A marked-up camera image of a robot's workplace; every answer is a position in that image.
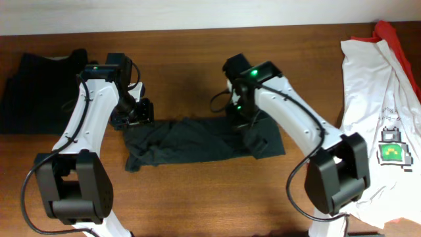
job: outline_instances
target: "white wall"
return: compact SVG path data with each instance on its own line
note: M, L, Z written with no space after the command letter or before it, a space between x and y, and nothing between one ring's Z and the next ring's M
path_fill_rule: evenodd
M0 0L0 35L421 20L421 0Z

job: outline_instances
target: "brown table surface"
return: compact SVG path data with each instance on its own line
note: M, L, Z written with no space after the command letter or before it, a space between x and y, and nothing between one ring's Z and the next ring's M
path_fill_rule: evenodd
M421 84L421 22L393 25ZM222 116L209 111L209 99L226 87L221 72L225 60L243 52L253 64L272 61L310 106L336 124L343 105L339 42L350 36L369 37L373 27L337 24L3 36L0 92L5 78L16 71L23 52L53 57L86 48L89 59L100 63L105 62L108 52L125 52L141 69L146 96L155 104L157 120ZM124 171L128 151L122 133L109 126L101 160L114 185L114 212L136 236L252 236L272 230L306 231L311 221L292 208L285 194L287 176L303 155L283 131L282 138L287 155L281 157L161 165L128 173ZM19 191L36 154L50 151L57 140L57 136L0 136L0 235L38 236L22 218ZM292 192L297 203L312 213L303 182L301 171ZM38 227L69 227L46 217L34 179L28 186L26 203ZM351 218L349 230L419 236L421 226L403 220L378 230Z

